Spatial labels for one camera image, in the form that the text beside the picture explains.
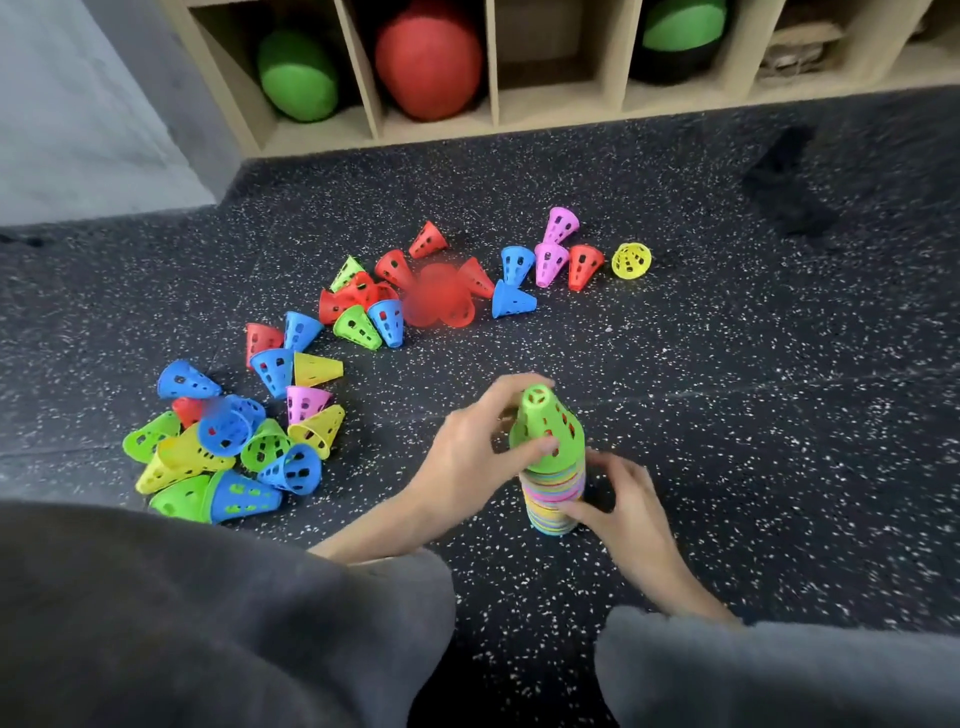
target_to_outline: person's right hand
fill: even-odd
[[[587,463],[606,471],[616,495],[613,511],[581,500],[558,503],[560,510],[599,536],[627,581],[663,612],[735,621],[684,563],[647,469],[593,449],[587,450]]]

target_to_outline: cubby shelf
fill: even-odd
[[[757,71],[784,5],[794,0],[732,0],[710,69],[672,86],[629,77],[643,0],[472,0],[484,19],[487,86],[467,111],[420,123],[376,81],[363,40],[370,35],[358,30],[364,0],[157,2],[248,157],[960,84],[960,0],[838,0],[829,4],[831,20],[844,37],[824,69],[776,79]],[[322,35],[341,72],[341,106],[315,124],[278,113],[256,79],[256,42],[292,11],[307,11],[311,31]],[[914,35],[921,18],[926,29]]]

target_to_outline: stack of cones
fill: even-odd
[[[579,500],[587,484],[586,438],[577,418],[547,387],[535,385],[523,393],[510,430],[510,447],[544,435],[559,441],[557,448],[520,474],[530,523],[540,533],[563,536],[577,522],[557,508],[565,500]]]

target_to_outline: floor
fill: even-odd
[[[120,441],[161,410],[166,362],[262,399],[244,324],[315,310],[347,254],[372,264],[431,218],[495,273],[565,205],[608,254],[645,242],[650,273],[538,291],[527,317],[482,304],[398,351],[325,338],[348,419],[324,488],[241,527],[316,543],[402,487],[444,413],[535,370],[595,447],[650,467],[735,611],[958,633],[958,114],[960,89],[937,89],[285,160],[217,209],[28,231],[0,245],[0,497],[142,508]],[[739,189],[796,123],[841,212],[822,241],[778,237]],[[434,548],[459,621],[412,724],[441,692],[503,725],[610,721],[591,645],[643,600],[590,533],[539,535],[511,484]]]

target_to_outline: person's left hand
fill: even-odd
[[[552,380],[536,374],[502,376],[474,404],[446,416],[404,492],[433,514],[439,533],[478,513],[501,485],[557,447],[557,438],[542,437],[493,451],[492,436],[535,384],[553,387]]]

